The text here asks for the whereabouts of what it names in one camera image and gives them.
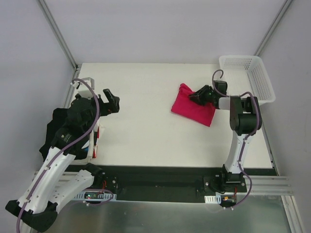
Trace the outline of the pink t shirt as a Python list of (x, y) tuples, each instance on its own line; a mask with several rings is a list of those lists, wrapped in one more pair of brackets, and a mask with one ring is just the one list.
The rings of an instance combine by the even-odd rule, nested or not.
[(180, 84), (171, 112), (210, 127), (216, 108), (211, 103), (202, 106), (191, 101), (189, 95), (193, 93), (186, 84)]

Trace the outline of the white red shirt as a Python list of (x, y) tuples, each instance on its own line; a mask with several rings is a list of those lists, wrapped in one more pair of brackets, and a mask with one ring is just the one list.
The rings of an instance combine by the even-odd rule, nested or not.
[(87, 157), (89, 160), (95, 159), (97, 157), (98, 143), (99, 143), (99, 139), (103, 135), (103, 132), (104, 132), (104, 126), (100, 122), (100, 120), (98, 120), (89, 138), (89, 147), (88, 147), (88, 154), (87, 154)]

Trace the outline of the black t shirt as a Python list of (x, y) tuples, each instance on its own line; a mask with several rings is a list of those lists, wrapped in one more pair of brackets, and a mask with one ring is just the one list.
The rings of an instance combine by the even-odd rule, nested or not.
[(92, 110), (76, 111), (71, 108), (56, 108), (52, 120), (47, 124), (46, 139), (39, 149), (42, 157), (48, 156), (50, 148), (63, 149), (80, 136), (83, 138), (65, 150), (64, 154), (75, 155), (75, 160), (86, 159), (90, 134), (86, 134), (94, 123), (95, 112)]

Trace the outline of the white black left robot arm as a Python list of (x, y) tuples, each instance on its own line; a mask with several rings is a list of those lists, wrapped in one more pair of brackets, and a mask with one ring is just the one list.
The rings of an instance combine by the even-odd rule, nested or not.
[(92, 163), (84, 165), (66, 184), (55, 187), (71, 162), (94, 153), (99, 118), (119, 112), (119, 97), (109, 89), (104, 89), (103, 93), (107, 102), (93, 92), (90, 97), (79, 92), (69, 108), (54, 109), (47, 125), (45, 144), (39, 150), (45, 159), (42, 167), (25, 193), (5, 206), (17, 217), (16, 232), (20, 233), (24, 225), (39, 233), (45, 232), (65, 205), (87, 188), (99, 189), (98, 194), (108, 193), (108, 199), (113, 199), (113, 193), (106, 189), (104, 171)]

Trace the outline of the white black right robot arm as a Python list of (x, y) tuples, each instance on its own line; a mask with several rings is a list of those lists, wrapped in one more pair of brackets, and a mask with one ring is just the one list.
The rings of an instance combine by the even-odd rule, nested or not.
[(227, 83), (215, 81), (205, 85), (188, 98), (201, 106), (208, 103), (216, 109), (229, 111), (229, 125), (233, 132), (229, 155), (218, 176), (208, 182), (214, 192), (225, 193), (244, 182), (244, 161), (252, 138), (262, 126), (259, 102), (251, 92), (237, 96), (226, 94)]

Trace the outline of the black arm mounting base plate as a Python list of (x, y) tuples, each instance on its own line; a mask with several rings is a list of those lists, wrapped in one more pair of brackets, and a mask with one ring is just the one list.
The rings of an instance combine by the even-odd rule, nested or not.
[(219, 167), (100, 166), (92, 188), (117, 200), (202, 203), (206, 196), (246, 193), (243, 175), (228, 182)]

